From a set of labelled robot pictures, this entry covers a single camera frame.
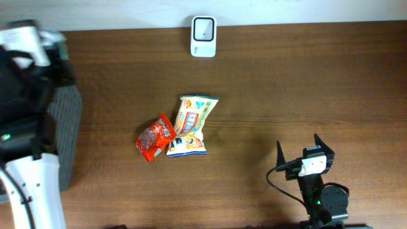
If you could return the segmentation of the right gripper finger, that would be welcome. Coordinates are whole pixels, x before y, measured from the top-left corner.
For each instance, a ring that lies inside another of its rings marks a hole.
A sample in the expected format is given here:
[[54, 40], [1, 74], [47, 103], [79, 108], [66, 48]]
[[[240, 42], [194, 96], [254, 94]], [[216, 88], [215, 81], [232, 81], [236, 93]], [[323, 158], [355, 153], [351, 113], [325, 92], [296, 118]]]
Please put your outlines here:
[[277, 141], [277, 161], [276, 161], [276, 167], [282, 167], [283, 165], [286, 164], [286, 160], [284, 158], [284, 153], [282, 151], [282, 147], [280, 145], [280, 142]]
[[314, 140], [315, 144], [321, 147], [326, 156], [335, 155], [334, 151], [327, 144], [325, 144], [316, 133], [314, 134]]

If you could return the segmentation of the yellow snack bag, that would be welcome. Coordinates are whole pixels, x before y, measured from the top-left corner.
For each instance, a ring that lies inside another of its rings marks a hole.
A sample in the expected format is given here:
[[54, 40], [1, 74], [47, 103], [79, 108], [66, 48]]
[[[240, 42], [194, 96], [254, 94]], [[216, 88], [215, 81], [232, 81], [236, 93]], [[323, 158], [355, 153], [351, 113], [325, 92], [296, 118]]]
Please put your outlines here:
[[166, 155], [169, 158], [206, 155], [202, 129], [219, 98], [208, 95], [182, 95], [180, 100], [181, 106], [174, 124], [177, 136], [169, 144]]

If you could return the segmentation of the red snack bag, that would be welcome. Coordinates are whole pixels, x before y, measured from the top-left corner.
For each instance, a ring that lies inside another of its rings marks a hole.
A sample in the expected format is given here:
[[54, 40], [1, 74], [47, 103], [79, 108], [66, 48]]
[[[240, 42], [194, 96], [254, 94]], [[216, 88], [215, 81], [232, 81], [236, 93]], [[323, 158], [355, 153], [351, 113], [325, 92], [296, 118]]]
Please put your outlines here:
[[136, 140], [136, 148], [147, 162], [157, 157], [175, 138], [177, 133], [164, 113], [145, 129]]

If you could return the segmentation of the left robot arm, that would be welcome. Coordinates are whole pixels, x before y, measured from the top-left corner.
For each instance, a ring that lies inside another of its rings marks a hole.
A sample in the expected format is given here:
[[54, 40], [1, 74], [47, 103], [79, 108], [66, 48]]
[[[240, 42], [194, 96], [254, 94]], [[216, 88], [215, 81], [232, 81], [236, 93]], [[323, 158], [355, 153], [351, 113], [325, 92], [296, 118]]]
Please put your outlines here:
[[35, 20], [1, 28], [1, 196], [15, 228], [65, 228], [57, 121], [49, 106], [73, 87], [65, 37]]

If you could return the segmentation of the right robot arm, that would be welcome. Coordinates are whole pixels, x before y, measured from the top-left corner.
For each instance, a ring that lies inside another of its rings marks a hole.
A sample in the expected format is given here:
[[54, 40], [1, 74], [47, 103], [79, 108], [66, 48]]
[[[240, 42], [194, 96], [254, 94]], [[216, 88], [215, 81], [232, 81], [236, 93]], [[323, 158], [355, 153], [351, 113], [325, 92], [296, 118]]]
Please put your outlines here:
[[315, 145], [303, 149], [303, 156], [287, 162], [281, 145], [277, 143], [276, 172], [284, 172], [286, 180], [298, 182], [308, 220], [300, 228], [343, 228], [348, 218], [349, 189], [337, 183], [325, 183], [322, 175], [328, 173], [335, 159], [334, 151], [314, 135]]

